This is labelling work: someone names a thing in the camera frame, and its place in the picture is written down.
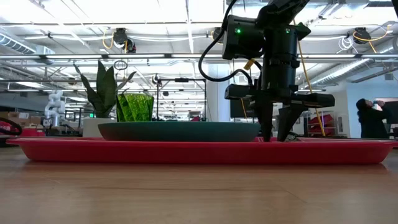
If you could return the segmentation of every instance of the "black cable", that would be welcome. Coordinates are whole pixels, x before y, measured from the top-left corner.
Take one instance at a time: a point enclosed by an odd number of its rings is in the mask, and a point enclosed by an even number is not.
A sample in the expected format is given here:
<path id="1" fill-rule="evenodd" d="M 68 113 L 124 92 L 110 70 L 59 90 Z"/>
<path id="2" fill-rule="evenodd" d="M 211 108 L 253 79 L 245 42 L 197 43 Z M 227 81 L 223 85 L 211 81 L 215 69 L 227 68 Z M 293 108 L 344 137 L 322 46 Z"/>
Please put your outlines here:
<path id="1" fill-rule="evenodd" d="M 226 30 L 227 23 L 228 23 L 228 22 L 227 22 L 227 21 L 228 21 L 228 14 L 229 14 L 229 12 L 230 12 L 232 6 L 235 4 L 236 1 L 237 1 L 237 0 L 232 0 L 231 3 L 229 4 L 228 8 L 226 9 L 226 12 L 225 12 L 225 15 L 224 15 L 224 19 L 223 19 L 223 24 L 221 25 L 220 34 L 218 35 L 218 37 L 217 37 L 216 39 L 214 39 L 214 40 L 212 41 L 212 43 L 205 49 L 205 51 L 204 51 L 204 52 L 202 53 L 202 55 L 200 56 L 200 58 L 199 58 L 199 64 L 198 64 L 199 72 L 200 72 L 200 74 L 201 74 L 203 77 L 205 77 L 207 80 L 210 80 L 210 81 L 212 81 L 212 82 L 224 82 L 224 81 L 226 81 L 226 80 L 229 80 L 229 79 L 233 78 L 237 73 L 241 72 L 241 73 L 243 73 L 243 75 L 244 75 L 246 78 L 248 78 L 249 85 L 253 85 L 253 81 L 251 80 L 250 75 L 249 75 L 247 72 L 245 72 L 244 70 L 242 70 L 242 69 L 237 69 L 237 70 L 235 70 L 233 73 L 231 73 L 230 75 L 228 75 L 227 77 L 224 77 L 224 78 L 212 78 L 212 77 L 209 77 L 209 76 L 202 70 L 202 68 L 201 68 L 203 59 L 205 58 L 206 54 L 210 51 L 211 48 L 214 47 L 214 45 L 216 45 L 216 43 L 217 43 L 217 42 L 221 39 L 221 37 L 223 36 L 223 34 L 224 34 L 225 30 Z"/>
<path id="2" fill-rule="evenodd" d="M 22 134 L 22 127 L 19 124 L 15 123 L 15 122 L 13 122 L 11 120 L 8 120 L 6 118 L 0 118 L 0 121 L 3 121 L 3 122 L 8 123 L 8 124 L 11 124 L 10 131 L 5 130 L 3 128 L 0 128 L 0 133 L 8 134 L 8 135 L 20 135 L 20 134 Z"/>

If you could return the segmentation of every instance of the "black jacket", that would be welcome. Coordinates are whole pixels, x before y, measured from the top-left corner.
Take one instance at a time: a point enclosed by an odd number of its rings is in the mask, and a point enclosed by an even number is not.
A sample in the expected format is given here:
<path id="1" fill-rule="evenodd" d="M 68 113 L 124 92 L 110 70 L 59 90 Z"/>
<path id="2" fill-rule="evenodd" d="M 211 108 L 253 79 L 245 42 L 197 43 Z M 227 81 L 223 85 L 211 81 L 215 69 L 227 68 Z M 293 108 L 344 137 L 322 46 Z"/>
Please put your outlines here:
<path id="1" fill-rule="evenodd" d="M 382 111 L 368 108 L 358 111 L 359 122 L 361 123 L 361 138 L 389 138 L 387 130 L 382 122 L 390 117 L 390 112 L 385 107 Z"/>

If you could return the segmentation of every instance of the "ceiling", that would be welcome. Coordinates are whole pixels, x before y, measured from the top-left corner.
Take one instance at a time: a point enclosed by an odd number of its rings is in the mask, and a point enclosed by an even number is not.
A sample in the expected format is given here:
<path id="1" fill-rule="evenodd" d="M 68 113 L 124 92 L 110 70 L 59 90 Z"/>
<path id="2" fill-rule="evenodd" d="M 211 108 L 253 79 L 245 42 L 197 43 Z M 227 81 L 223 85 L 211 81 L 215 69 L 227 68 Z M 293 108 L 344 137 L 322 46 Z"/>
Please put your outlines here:
<path id="1" fill-rule="evenodd" d="M 297 15 L 296 22 L 303 22 L 312 31 L 302 41 L 304 54 L 337 52 L 350 54 L 369 50 L 368 44 L 353 44 L 349 49 L 342 50 L 342 37 L 347 34 L 352 35 L 355 27 L 366 27 L 372 38 L 377 38 L 386 33 L 388 26 L 388 34 L 385 38 L 375 41 L 374 45 L 379 45 L 398 33 L 398 25 L 395 23 L 397 16 L 393 7 L 369 7 L 369 1 L 365 0 L 346 0 L 346 3 L 338 11 L 325 16 L 323 20 L 317 18 L 328 6 L 328 1 L 310 1 Z M 37 7 L 38 4 L 42 4 L 44 9 Z M 261 0 L 246 0 L 243 4 L 243 0 L 240 0 L 231 13 L 243 17 L 257 17 L 258 11 L 266 4 Z M 124 27 L 128 36 L 135 42 L 138 54 L 200 54 L 212 41 L 208 34 L 221 25 L 226 7 L 224 0 L 46 0 L 41 2 L 2 0 L 0 32 L 13 35 L 30 45 L 46 46 L 55 54 L 120 54 L 123 53 L 123 49 L 115 46 L 107 49 L 103 44 L 103 37 L 106 37 L 105 45 L 109 46 L 115 28 Z M 219 54 L 221 51 L 222 45 L 216 44 L 210 53 Z M 0 46 L 0 52 L 0 54 L 18 54 L 3 46 Z M 161 78 L 202 78 L 196 60 L 171 62 L 173 61 L 166 59 L 150 59 L 149 63 L 146 60 L 130 60 L 129 63 L 136 66 L 129 66 L 124 72 L 128 74 L 135 70 L 139 71 L 140 75 L 134 77 L 135 83 L 130 83 L 130 87 L 134 89 L 153 88 L 151 78 L 156 73 Z M 228 63 L 231 70 L 242 68 L 245 64 L 245 62 Z M 335 65 L 335 63 L 306 63 L 306 68 L 310 78 L 313 78 Z M 53 73 L 58 68 L 49 67 L 47 72 Z M 38 74 L 39 78 L 45 75 L 44 66 L 40 64 L 36 68 L 27 69 Z M 96 66 L 81 67 L 81 70 L 89 78 L 95 78 Z M 125 76 L 124 72 L 119 74 L 119 78 Z M 259 70 L 253 67 L 252 74 L 256 76 L 258 73 Z M 3 78 L 10 78 L 14 74 L 10 72 L 9 76 L 0 75 Z M 73 67 L 62 68 L 53 76 L 57 79 L 68 77 L 78 77 Z M 303 69 L 300 66 L 297 69 L 297 83 L 303 80 Z M 242 84 L 246 82 L 243 77 L 237 77 L 235 81 Z M 64 84 L 60 86 L 76 88 Z M 197 83 L 173 83 L 168 88 L 198 90 L 189 94 L 172 93 L 172 97 L 178 95 L 189 98 L 192 94 L 203 94 Z"/>

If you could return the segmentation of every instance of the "green glass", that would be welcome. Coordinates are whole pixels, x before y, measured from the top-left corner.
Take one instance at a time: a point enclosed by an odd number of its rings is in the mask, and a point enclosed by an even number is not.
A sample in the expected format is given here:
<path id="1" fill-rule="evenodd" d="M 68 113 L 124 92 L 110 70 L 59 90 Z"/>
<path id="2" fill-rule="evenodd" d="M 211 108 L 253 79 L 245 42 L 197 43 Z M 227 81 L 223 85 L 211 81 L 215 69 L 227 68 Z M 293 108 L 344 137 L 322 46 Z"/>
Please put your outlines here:
<path id="1" fill-rule="evenodd" d="M 152 121 L 154 97 L 144 94 L 125 93 L 118 95 L 116 113 L 118 122 Z"/>

